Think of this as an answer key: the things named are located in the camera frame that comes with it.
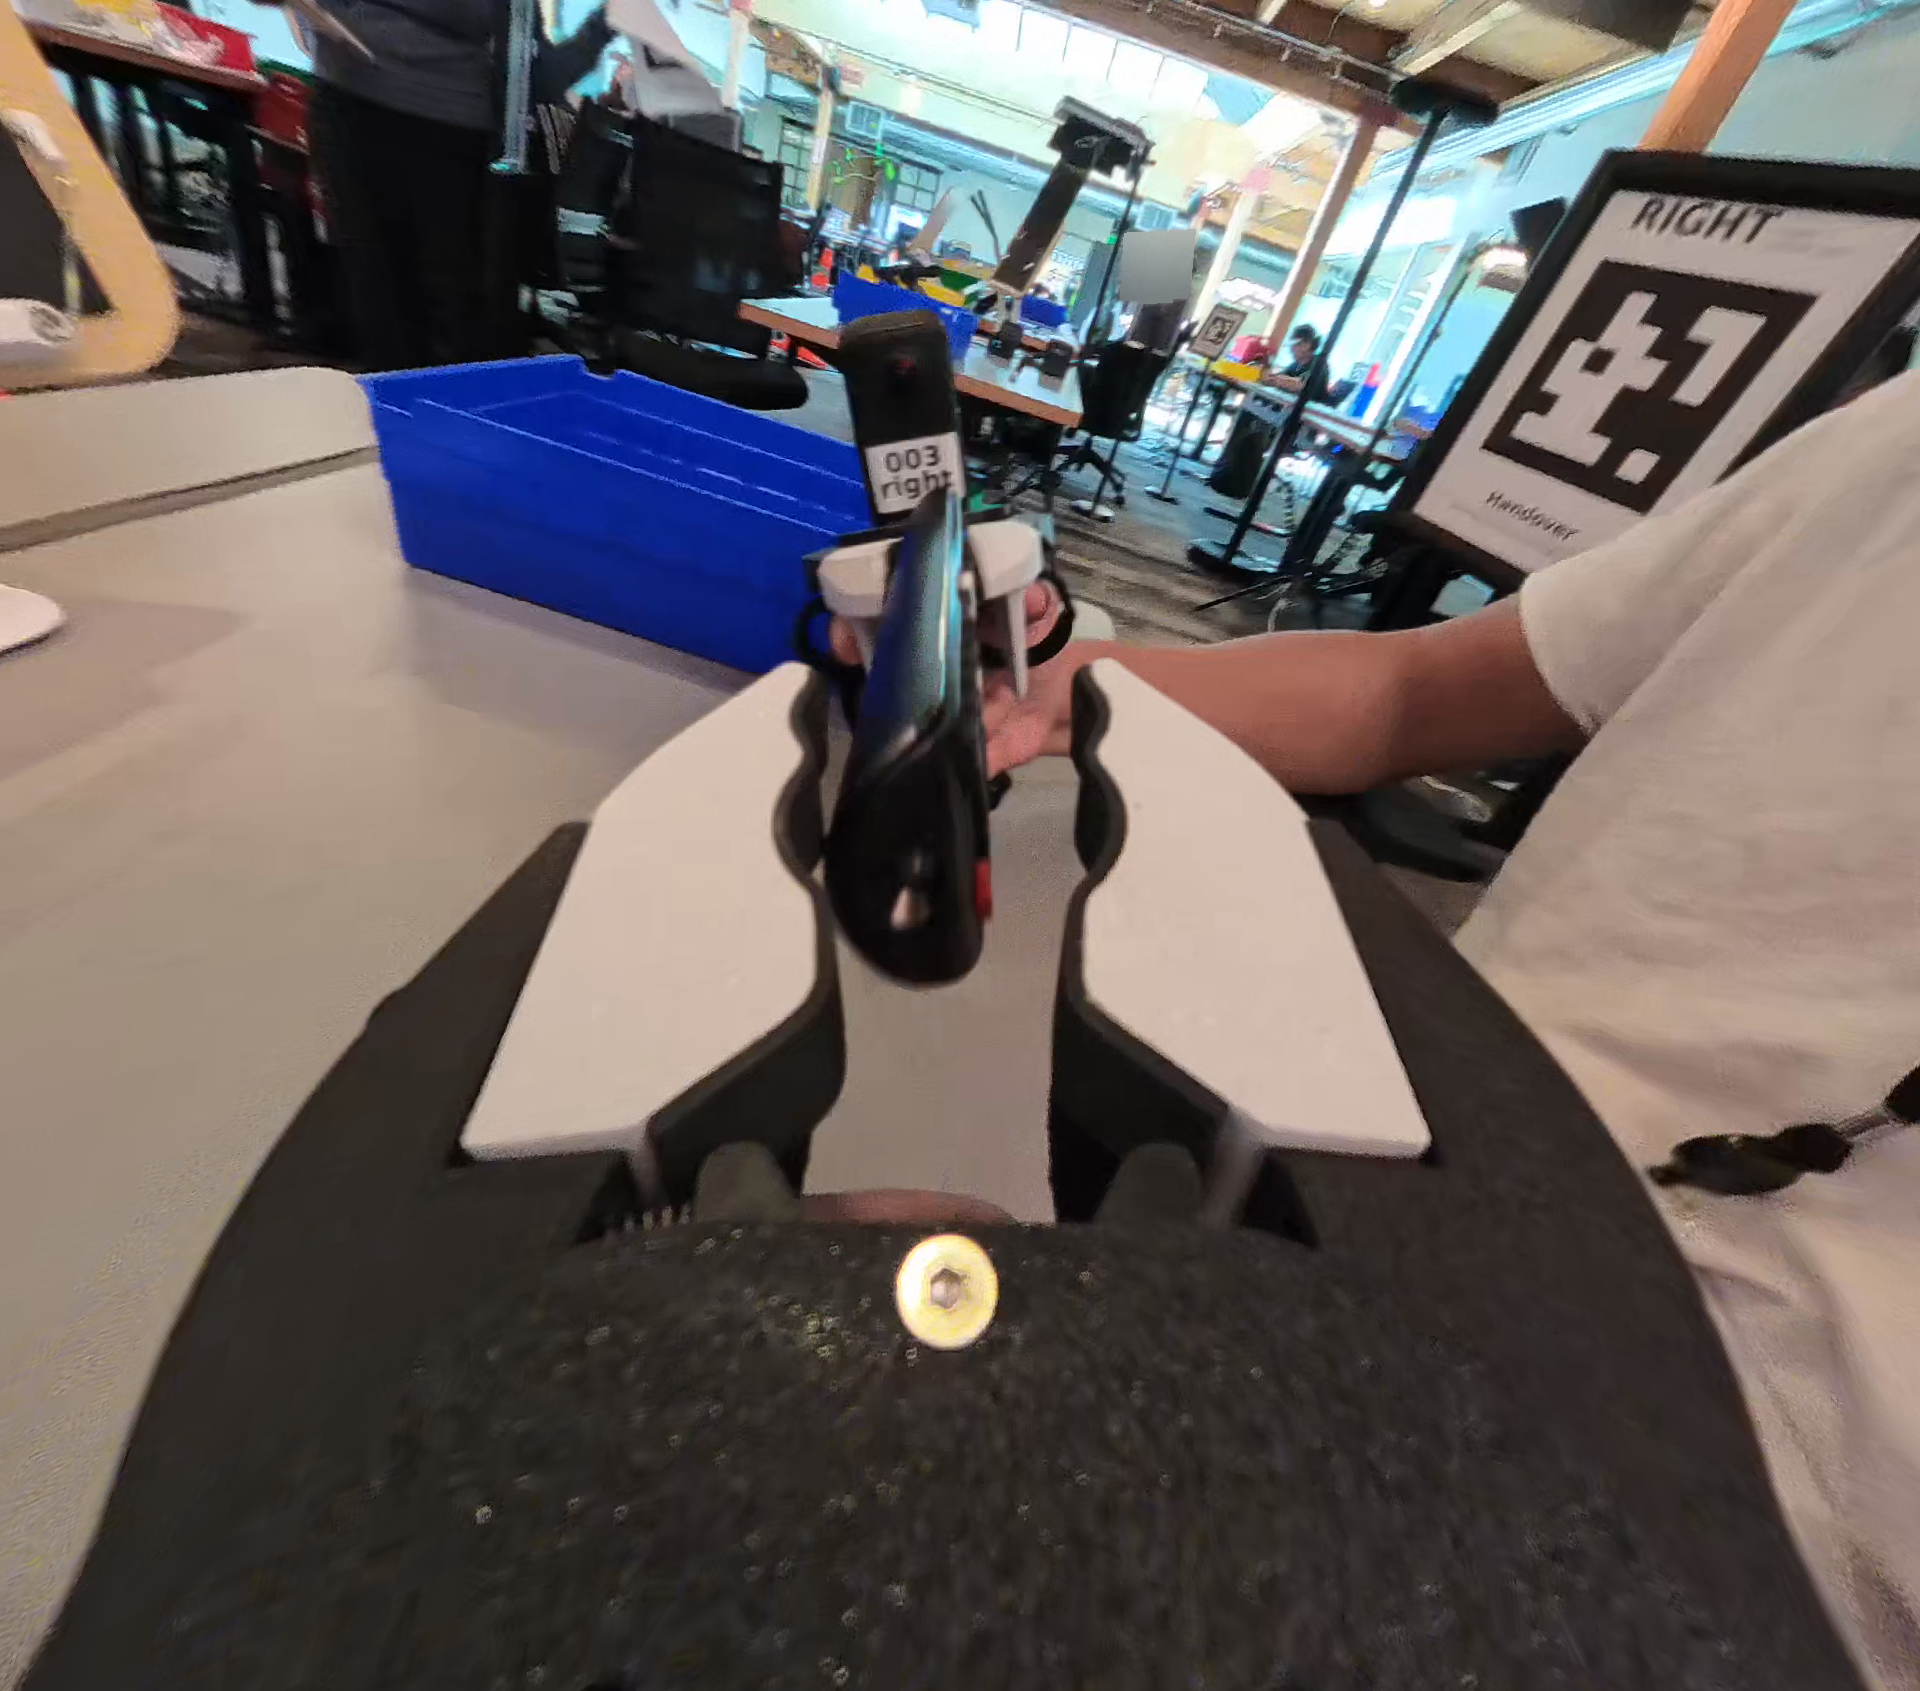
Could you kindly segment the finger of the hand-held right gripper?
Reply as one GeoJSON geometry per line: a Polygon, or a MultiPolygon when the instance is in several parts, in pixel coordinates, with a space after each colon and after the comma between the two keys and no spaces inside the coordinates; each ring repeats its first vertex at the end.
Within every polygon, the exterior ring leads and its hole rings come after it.
{"type": "Polygon", "coordinates": [[[819,597],[833,619],[881,622],[900,546],[900,540],[853,540],[819,554],[819,597]]]}
{"type": "Polygon", "coordinates": [[[1026,594],[1045,579],[1045,540],[1026,522],[969,526],[969,570],[983,645],[998,656],[1018,697],[1030,686],[1026,594]]]}

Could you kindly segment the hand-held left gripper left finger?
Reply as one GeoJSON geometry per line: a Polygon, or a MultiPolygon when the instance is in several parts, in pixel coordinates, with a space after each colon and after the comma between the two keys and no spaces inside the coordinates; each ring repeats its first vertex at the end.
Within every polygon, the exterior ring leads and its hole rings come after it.
{"type": "Polygon", "coordinates": [[[838,1012],[822,677],[784,663],[595,811],[463,1130],[471,1158],[665,1158],[706,1081],[838,1012]]]}

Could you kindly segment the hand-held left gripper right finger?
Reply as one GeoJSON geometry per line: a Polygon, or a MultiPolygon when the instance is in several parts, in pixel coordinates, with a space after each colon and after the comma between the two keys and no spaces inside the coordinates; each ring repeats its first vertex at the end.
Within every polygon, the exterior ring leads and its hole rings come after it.
{"type": "Polygon", "coordinates": [[[1066,994],[1273,1151],[1419,1158],[1433,1135],[1310,814],[1118,657],[1074,686],[1066,994]]]}

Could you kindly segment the black remote control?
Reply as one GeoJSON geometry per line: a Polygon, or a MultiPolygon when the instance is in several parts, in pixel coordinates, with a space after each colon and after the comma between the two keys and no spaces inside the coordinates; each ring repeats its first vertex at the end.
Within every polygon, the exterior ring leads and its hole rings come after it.
{"type": "Polygon", "coordinates": [[[972,975],[992,915],[991,782],[972,679],[870,679],[826,836],[842,938],[885,980],[972,975]]]}

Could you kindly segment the blue plastic bin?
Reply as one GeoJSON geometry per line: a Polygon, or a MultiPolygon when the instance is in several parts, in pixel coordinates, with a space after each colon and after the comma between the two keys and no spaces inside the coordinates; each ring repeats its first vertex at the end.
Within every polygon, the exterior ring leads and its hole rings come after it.
{"type": "Polygon", "coordinates": [[[410,567],[730,670],[787,663],[806,560],[875,526],[842,436],[576,357],[358,382],[410,567]]]}

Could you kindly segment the person's right forearm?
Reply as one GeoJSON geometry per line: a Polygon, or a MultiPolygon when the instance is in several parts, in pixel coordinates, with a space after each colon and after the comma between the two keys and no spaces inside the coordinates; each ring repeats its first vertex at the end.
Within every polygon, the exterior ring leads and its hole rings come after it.
{"type": "Polygon", "coordinates": [[[1515,600],[1404,632],[1085,649],[1084,663],[1134,673],[1298,796],[1561,759],[1586,741],[1538,670],[1515,600]]]}

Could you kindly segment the person's right hand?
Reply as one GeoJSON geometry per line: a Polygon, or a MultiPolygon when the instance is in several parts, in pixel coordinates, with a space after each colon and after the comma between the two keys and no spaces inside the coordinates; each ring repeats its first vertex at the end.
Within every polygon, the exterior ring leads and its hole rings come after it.
{"type": "Polygon", "coordinates": [[[1058,592],[1052,584],[1032,584],[1024,592],[1026,650],[1034,652],[1053,639],[1064,641],[1053,657],[1026,660],[1024,690],[1011,670],[1004,617],[994,612],[981,628],[978,697],[988,779],[1008,776],[1041,759],[1066,757],[1074,679],[1078,670],[1118,650],[1112,641],[1068,635],[1066,613],[1057,600],[1058,592]]]}

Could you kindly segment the small blue bin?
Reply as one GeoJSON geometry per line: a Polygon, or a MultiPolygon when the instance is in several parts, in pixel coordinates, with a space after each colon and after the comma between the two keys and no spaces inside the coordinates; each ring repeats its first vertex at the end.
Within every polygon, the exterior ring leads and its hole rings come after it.
{"type": "Polygon", "coordinates": [[[876,319],[901,311],[932,314],[946,331],[948,341],[965,351],[978,333],[978,317],[961,304],[951,304],[913,288],[889,286],[876,277],[863,277],[861,273],[840,270],[831,288],[831,303],[842,326],[861,319],[876,319]]]}

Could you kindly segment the wooden far table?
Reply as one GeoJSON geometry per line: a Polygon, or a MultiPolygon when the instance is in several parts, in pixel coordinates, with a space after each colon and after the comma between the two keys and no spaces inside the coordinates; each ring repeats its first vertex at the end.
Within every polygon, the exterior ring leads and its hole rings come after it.
{"type": "MultiPolygon", "coordinates": [[[[784,337],[793,351],[808,351],[838,365],[842,325],[822,295],[752,298],[737,304],[737,317],[784,337]]],[[[1034,364],[1015,364],[972,349],[955,364],[955,392],[983,408],[992,405],[1015,416],[1030,416],[1058,430],[1078,430],[1084,401],[1078,379],[1046,381],[1034,364]]]]}
{"type": "Polygon", "coordinates": [[[255,72],[193,65],[80,28],[27,20],[27,33],[65,81],[86,136],[152,238],[173,240],[184,222],[173,138],[184,136],[211,149],[238,276],[238,304],[226,314],[241,317],[254,331],[276,333],[281,311],[254,126],[266,81],[255,72]]]}

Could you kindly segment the black floor lamp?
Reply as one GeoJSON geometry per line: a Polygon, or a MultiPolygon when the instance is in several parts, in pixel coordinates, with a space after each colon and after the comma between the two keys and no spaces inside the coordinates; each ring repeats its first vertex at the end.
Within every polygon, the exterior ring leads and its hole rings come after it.
{"type": "Polygon", "coordinates": [[[1398,178],[1393,196],[1388,200],[1388,207],[1383,208],[1369,238],[1366,250],[1360,252],[1360,261],[1353,270],[1353,281],[1347,295],[1341,298],[1332,331],[1325,337],[1316,358],[1310,364],[1310,370],[1305,373],[1302,382],[1291,391],[1286,409],[1279,418],[1274,439],[1262,456],[1259,474],[1245,504],[1235,511],[1235,520],[1229,537],[1223,542],[1193,540],[1186,548],[1186,557],[1196,570],[1201,570],[1204,575],[1215,575],[1230,581],[1235,590],[1253,584],[1264,573],[1264,562],[1256,562],[1242,553],[1245,537],[1257,526],[1262,501],[1273,487],[1274,474],[1279,471],[1282,456],[1291,449],[1291,445],[1300,436],[1307,409],[1316,401],[1316,392],[1328,382],[1332,358],[1337,357],[1337,349],[1349,330],[1349,322],[1360,303],[1360,295],[1371,282],[1372,267],[1381,261],[1381,252],[1390,234],[1396,230],[1398,216],[1402,214],[1404,201],[1425,170],[1433,146],[1437,143],[1437,138],[1449,122],[1455,122],[1457,127],[1476,131],[1476,127],[1485,127],[1499,115],[1499,105],[1484,94],[1455,92],[1449,87],[1425,81],[1418,77],[1402,79],[1396,87],[1393,103],[1402,115],[1419,119],[1423,131],[1413,149],[1404,154],[1404,166],[1398,178]]]}

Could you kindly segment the framed black-white marker sign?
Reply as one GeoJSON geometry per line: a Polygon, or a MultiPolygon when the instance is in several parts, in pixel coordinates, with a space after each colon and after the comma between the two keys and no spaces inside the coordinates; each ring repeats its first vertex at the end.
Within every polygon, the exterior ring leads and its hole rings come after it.
{"type": "Polygon", "coordinates": [[[1606,153],[1383,528],[1509,594],[1835,408],[1916,273],[1916,166],[1606,153]]]}

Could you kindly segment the wood-framed black board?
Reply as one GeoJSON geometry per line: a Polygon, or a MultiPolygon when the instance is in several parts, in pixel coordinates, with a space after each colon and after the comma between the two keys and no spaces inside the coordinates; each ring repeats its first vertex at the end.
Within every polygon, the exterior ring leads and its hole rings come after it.
{"type": "Polygon", "coordinates": [[[26,20],[4,4],[5,139],[60,224],[65,303],[5,298],[5,392],[130,382],[179,337],[173,270],[26,20]]]}

